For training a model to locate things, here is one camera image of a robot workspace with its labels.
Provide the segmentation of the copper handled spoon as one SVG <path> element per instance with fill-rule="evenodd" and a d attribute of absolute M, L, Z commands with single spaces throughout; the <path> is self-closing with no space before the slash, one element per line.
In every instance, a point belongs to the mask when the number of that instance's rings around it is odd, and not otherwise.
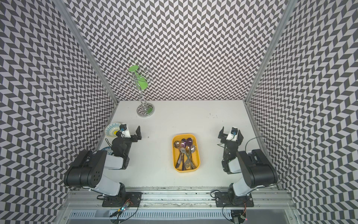
<path fill-rule="evenodd" d="M 181 141 L 175 141 L 175 142 L 174 142 L 174 147 L 175 147 L 176 149 L 178 149 L 179 152 L 180 152 L 180 155 L 179 155 L 179 157 L 178 157 L 178 159 L 177 159 L 177 163 L 176 163 L 176 165 L 175 165 L 175 168 L 177 169 L 177 168 L 179 168 L 179 166 L 180 166 L 181 163 L 183 162 L 183 158 L 184 158 L 184 155 L 183 155 L 182 151 L 180 150 L 180 149 L 181 149 Z"/>

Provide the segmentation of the yellow plastic storage box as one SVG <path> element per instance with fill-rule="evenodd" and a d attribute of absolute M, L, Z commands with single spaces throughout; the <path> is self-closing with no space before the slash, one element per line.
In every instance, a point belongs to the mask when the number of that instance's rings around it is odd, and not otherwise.
<path fill-rule="evenodd" d="M 180 141 L 182 139 L 187 139 L 187 138 L 192 138 L 193 139 L 193 145 L 196 148 L 195 151 L 192 154 L 193 162 L 194 162 L 194 165 L 196 166 L 196 168 L 191 169 L 191 170 L 182 171 L 181 166 L 179 166 L 179 168 L 177 168 L 177 169 L 175 168 L 175 165 L 177 163 L 177 159 L 178 159 L 180 153 L 179 153 L 179 150 L 174 147 L 174 142 L 175 141 Z M 193 134 L 189 134 L 189 133 L 188 134 L 180 134 L 180 135 L 176 135 L 173 138 L 173 140 L 172 140 L 172 161 L 173 161 L 173 167 L 175 168 L 176 171 L 178 171 L 180 173 L 196 171 L 200 167 L 199 147 L 198 147 L 197 139 Z"/>

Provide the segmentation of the purple spoon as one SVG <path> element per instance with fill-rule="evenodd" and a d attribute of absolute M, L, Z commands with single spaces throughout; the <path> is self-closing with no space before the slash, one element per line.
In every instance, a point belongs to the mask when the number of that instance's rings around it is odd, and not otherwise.
<path fill-rule="evenodd" d="M 187 170 L 187 168 L 186 168 L 186 165 L 187 165 L 187 156 L 186 156 L 186 139 L 182 139 L 181 140 L 181 148 L 183 148 L 183 149 L 181 149 L 181 151 L 182 151 L 182 153 L 183 153 L 183 155 L 184 155 L 184 158 L 183 158 L 183 166 L 182 166 L 182 171 L 185 171 L 185 170 Z"/>

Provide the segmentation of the small silver spoon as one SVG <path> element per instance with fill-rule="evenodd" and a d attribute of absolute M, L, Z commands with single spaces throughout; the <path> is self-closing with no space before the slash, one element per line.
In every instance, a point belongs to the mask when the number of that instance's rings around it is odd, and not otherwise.
<path fill-rule="evenodd" d="M 180 152 L 183 154 L 183 168 L 182 170 L 190 170 L 195 169 L 196 166 L 194 165 L 193 161 L 187 150 L 183 147 L 180 148 Z"/>

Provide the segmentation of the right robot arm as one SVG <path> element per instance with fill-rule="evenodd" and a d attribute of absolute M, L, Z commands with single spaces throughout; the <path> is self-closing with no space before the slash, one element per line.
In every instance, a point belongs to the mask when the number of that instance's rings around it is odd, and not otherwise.
<path fill-rule="evenodd" d="M 239 150 L 243 135 L 238 128 L 231 128 L 228 134 L 222 129 L 218 138 L 223 145 L 223 171 L 229 175 L 240 174 L 241 177 L 230 184 L 226 192 L 215 192 L 216 206 L 252 207 L 251 192 L 277 184 L 277 171 L 262 150 Z"/>

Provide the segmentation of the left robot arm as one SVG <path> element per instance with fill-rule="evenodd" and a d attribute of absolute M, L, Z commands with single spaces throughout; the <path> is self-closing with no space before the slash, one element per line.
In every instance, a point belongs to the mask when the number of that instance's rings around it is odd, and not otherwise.
<path fill-rule="evenodd" d="M 110 179 L 103 172 L 105 169 L 127 169 L 131 146 L 142 139 L 141 128 L 138 126 L 136 133 L 131 135 L 127 125 L 121 124 L 116 136 L 112 141 L 111 155 L 104 150 L 81 151 L 64 174 L 64 185 L 89 189 L 109 197 L 120 195 L 125 189 L 124 184 Z"/>

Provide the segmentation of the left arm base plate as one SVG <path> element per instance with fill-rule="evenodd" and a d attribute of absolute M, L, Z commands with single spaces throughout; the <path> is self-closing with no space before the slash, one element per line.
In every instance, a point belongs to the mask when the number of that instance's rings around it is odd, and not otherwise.
<path fill-rule="evenodd" d="M 126 203 L 129 203 L 130 207 L 139 207 L 142 195 L 142 192 L 127 192 L 118 196 L 105 197 L 102 207 L 120 208 Z"/>

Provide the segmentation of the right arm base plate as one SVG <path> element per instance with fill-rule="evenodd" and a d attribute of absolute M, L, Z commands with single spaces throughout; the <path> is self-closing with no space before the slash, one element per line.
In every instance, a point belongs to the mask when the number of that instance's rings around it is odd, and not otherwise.
<path fill-rule="evenodd" d="M 212 192 L 211 197 L 215 200 L 216 207 L 223 208 L 223 207 L 254 207 L 254 201 L 252 195 L 245 195 L 245 196 L 236 196 L 235 194 L 231 195 L 228 192 L 219 192 L 215 191 Z"/>

